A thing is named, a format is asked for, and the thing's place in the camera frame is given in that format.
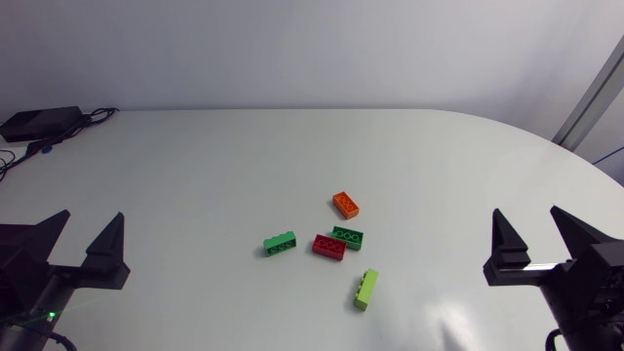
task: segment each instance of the red lego brick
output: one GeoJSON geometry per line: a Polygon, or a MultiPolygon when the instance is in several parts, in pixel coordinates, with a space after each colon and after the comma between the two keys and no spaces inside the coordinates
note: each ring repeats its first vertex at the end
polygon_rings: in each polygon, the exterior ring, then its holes
{"type": "Polygon", "coordinates": [[[358,205],[344,191],[333,195],[333,204],[344,215],[345,219],[352,218],[360,212],[358,205]]]}
{"type": "Polygon", "coordinates": [[[312,251],[317,254],[322,254],[333,259],[342,260],[344,257],[344,251],[347,249],[347,243],[342,240],[330,238],[318,234],[314,239],[314,245],[312,245],[312,251]]]}

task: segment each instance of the cable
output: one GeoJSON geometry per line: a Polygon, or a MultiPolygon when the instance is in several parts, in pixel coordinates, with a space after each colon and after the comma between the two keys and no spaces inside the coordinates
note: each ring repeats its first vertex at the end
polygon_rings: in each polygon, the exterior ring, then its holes
{"type": "Polygon", "coordinates": [[[7,162],[3,158],[0,158],[0,161],[2,161],[2,163],[4,164],[2,168],[0,168],[0,181],[2,181],[2,179],[4,179],[4,176],[7,174],[7,171],[5,171],[5,169],[7,168],[7,162]]]}
{"type": "Polygon", "coordinates": [[[11,150],[0,150],[0,152],[6,152],[11,154],[11,161],[9,161],[8,163],[12,163],[13,161],[16,160],[16,153],[11,151],[11,150]]]}
{"type": "Polygon", "coordinates": [[[5,174],[7,173],[7,166],[11,165],[13,161],[16,160],[16,154],[11,150],[0,150],[0,152],[6,152],[11,155],[11,160],[7,162],[4,158],[0,157],[0,161],[2,161],[2,167],[0,167],[0,181],[4,179],[5,174]]]}
{"type": "Polygon", "coordinates": [[[548,333],[548,336],[546,336],[546,351],[557,351],[557,347],[555,346],[555,337],[561,334],[562,331],[558,329],[548,333]]]}
{"type": "Polygon", "coordinates": [[[0,181],[2,181],[2,179],[4,179],[5,175],[7,174],[7,172],[16,167],[17,165],[19,165],[20,163],[26,161],[27,159],[31,158],[32,156],[36,155],[39,151],[50,147],[52,145],[58,144],[60,142],[63,142],[64,140],[76,137],[80,132],[82,132],[83,130],[85,130],[86,128],[92,127],[92,126],[96,126],[99,125],[105,121],[107,121],[112,115],[115,114],[115,112],[119,111],[118,108],[115,107],[110,107],[110,108],[98,108],[95,111],[93,111],[90,114],[87,115],[83,115],[84,119],[82,119],[80,122],[76,123],[74,126],[70,127],[68,130],[66,130],[65,132],[63,132],[62,134],[58,135],[58,136],[50,136],[48,138],[45,139],[41,139],[41,140],[36,140],[36,141],[32,141],[28,144],[28,147],[26,148],[26,153],[20,157],[19,159],[15,159],[15,153],[13,151],[9,151],[9,150],[2,150],[5,152],[9,152],[11,153],[14,158],[10,161],[10,162],[6,162],[5,160],[3,160],[4,165],[0,168],[0,181]],[[106,114],[103,118],[100,118],[98,120],[94,120],[93,118],[95,116],[98,116],[100,114],[106,114]]]}
{"type": "Polygon", "coordinates": [[[78,351],[76,346],[65,336],[57,334],[55,332],[50,334],[50,339],[56,341],[57,343],[63,345],[65,350],[67,351],[78,351]]]}
{"type": "Polygon", "coordinates": [[[610,157],[610,156],[612,156],[612,155],[614,155],[614,154],[616,154],[616,153],[618,153],[618,152],[620,152],[620,151],[622,151],[622,150],[624,150],[624,146],[622,146],[622,147],[618,148],[617,150],[615,150],[615,151],[611,152],[610,154],[608,154],[608,155],[604,156],[602,159],[600,159],[600,160],[598,160],[598,161],[594,162],[592,165],[596,165],[597,163],[599,163],[599,162],[601,162],[601,161],[606,160],[606,158],[608,158],[608,157],[610,157]]]}

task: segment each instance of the white table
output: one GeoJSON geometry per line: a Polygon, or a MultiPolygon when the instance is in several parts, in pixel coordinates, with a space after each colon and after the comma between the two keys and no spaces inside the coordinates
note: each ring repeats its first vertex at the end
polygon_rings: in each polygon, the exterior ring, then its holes
{"type": "Polygon", "coordinates": [[[581,158],[432,110],[121,112],[15,168],[0,199],[5,223],[71,211],[52,264],[79,265],[125,214],[126,287],[77,291],[57,325],[81,351],[539,350],[556,327],[539,289],[483,276],[494,208],[534,263],[568,258],[553,204],[624,227],[622,187],[581,158]],[[355,218],[331,203],[342,190],[355,218]],[[341,262],[311,252],[334,225],[366,235],[341,262]],[[265,257],[287,230],[297,247],[265,257]]]}

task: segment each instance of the lego brick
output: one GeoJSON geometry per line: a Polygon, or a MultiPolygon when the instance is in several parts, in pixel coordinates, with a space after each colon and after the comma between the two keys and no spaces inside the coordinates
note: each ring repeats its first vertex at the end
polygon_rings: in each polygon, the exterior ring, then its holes
{"type": "Polygon", "coordinates": [[[264,250],[266,251],[267,256],[279,254],[294,247],[296,247],[296,238],[294,237],[294,233],[291,231],[264,241],[264,250]]]}
{"type": "Polygon", "coordinates": [[[346,249],[346,242],[331,237],[326,237],[321,234],[318,234],[316,236],[316,239],[314,239],[314,244],[312,245],[313,252],[337,260],[342,260],[346,249]]]}
{"type": "Polygon", "coordinates": [[[364,273],[364,277],[362,277],[362,282],[360,282],[358,292],[355,294],[353,304],[363,311],[366,311],[367,307],[369,307],[371,294],[374,290],[374,285],[377,282],[377,277],[379,277],[379,272],[372,269],[366,271],[364,273]]]}
{"type": "Polygon", "coordinates": [[[333,195],[333,204],[344,215],[345,219],[352,218],[360,212],[358,205],[344,191],[333,195]]]}
{"type": "Polygon", "coordinates": [[[347,248],[353,250],[359,250],[362,248],[364,242],[364,233],[335,226],[331,232],[331,237],[334,239],[347,242],[347,248]]]}

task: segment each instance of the green lego brick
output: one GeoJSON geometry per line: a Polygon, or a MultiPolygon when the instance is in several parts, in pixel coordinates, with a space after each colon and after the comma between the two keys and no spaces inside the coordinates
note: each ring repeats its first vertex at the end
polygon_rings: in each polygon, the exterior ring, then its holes
{"type": "Polygon", "coordinates": [[[358,292],[355,294],[353,304],[363,311],[367,310],[369,302],[371,302],[371,294],[377,282],[377,277],[379,277],[379,272],[372,269],[366,271],[362,282],[360,282],[360,287],[358,287],[358,292]]]}
{"type": "Polygon", "coordinates": [[[279,254],[288,249],[292,249],[295,246],[296,238],[294,237],[294,233],[291,231],[274,236],[273,238],[266,239],[264,241],[264,250],[266,251],[267,256],[279,254]]]}
{"type": "Polygon", "coordinates": [[[334,239],[339,239],[347,242],[347,248],[353,250],[359,250],[362,248],[362,243],[364,242],[364,233],[347,229],[334,227],[331,232],[331,237],[334,239]]]}

